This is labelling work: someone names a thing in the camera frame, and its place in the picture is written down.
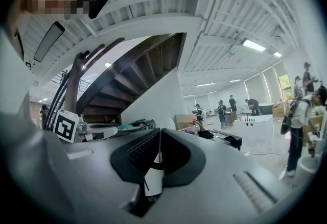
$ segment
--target floor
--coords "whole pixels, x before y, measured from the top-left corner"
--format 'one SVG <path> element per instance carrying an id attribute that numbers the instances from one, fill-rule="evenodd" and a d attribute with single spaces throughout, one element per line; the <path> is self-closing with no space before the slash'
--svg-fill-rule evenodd
<path id="1" fill-rule="evenodd" d="M 280 129 L 282 120 L 274 118 L 273 120 L 273 137 L 267 138 L 262 136 L 260 138 L 244 138 L 242 139 L 241 152 L 245 156 L 254 160 L 261 166 L 269 170 L 277 179 L 282 177 L 285 169 L 288 148 L 290 143 L 290 137 L 281 135 Z M 217 116 L 207 118 L 203 126 L 208 130 L 217 129 L 220 130 L 220 122 Z M 230 126 L 223 130 L 224 132 L 236 134 L 233 126 Z M 302 150 L 302 155 L 307 154 L 307 149 Z M 280 179 L 287 187 L 293 188 L 293 179 L 288 176 L 284 176 Z"/>

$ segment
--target window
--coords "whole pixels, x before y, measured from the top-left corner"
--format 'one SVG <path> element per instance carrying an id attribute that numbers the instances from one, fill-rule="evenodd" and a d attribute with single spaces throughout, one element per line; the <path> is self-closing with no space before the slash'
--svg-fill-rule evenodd
<path id="1" fill-rule="evenodd" d="M 288 75 L 279 77 L 278 81 L 282 89 L 283 100 L 293 99 L 292 87 Z"/>

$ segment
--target black pants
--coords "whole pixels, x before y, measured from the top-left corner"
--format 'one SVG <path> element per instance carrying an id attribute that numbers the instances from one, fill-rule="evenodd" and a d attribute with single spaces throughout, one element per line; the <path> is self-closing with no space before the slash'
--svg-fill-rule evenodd
<path id="1" fill-rule="evenodd" d="M 259 115 L 259 109 L 258 109 L 258 106 L 253 106 L 252 107 L 252 115 L 255 116 L 255 115 Z"/>
<path id="2" fill-rule="evenodd" d="M 287 171 L 296 170 L 297 161 L 301 157 L 303 145 L 303 128 L 291 128 L 291 143 L 287 161 Z"/>

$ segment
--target white ceiling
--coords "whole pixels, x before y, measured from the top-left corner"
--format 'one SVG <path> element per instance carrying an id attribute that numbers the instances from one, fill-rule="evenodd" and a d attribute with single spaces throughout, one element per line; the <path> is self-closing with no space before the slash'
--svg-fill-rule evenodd
<path id="1" fill-rule="evenodd" d="M 31 59 L 53 22 L 49 17 L 32 16 L 22 26 L 23 45 Z M 285 55 L 301 45 L 285 0 L 109 0 L 94 20 L 83 16 L 60 23 L 66 31 L 42 63 L 33 65 L 39 88 L 72 64 L 77 53 L 91 51 L 101 43 L 108 45 L 119 37 L 130 40 L 187 33 L 178 66 L 183 95 L 225 88 L 229 80 L 245 79 L 275 62 L 274 52 Z M 243 47 L 245 38 L 267 49 L 258 52 Z M 113 60 L 108 56 L 104 61 Z M 95 65 L 83 79 L 97 76 L 104 68 L 103 63 Z M 216 84 L 195 87 L 209 82 Z"/>

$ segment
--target white sneaker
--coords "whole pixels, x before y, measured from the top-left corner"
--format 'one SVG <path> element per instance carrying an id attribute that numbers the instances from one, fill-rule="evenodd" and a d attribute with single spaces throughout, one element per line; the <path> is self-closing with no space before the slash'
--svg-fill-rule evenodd
<path id="1" fill-rule="evenodd" d="M 288 177 L 294 177 L 295 176 L 295 170 L 286 171 L 286 174 L 287 174 Z"/>

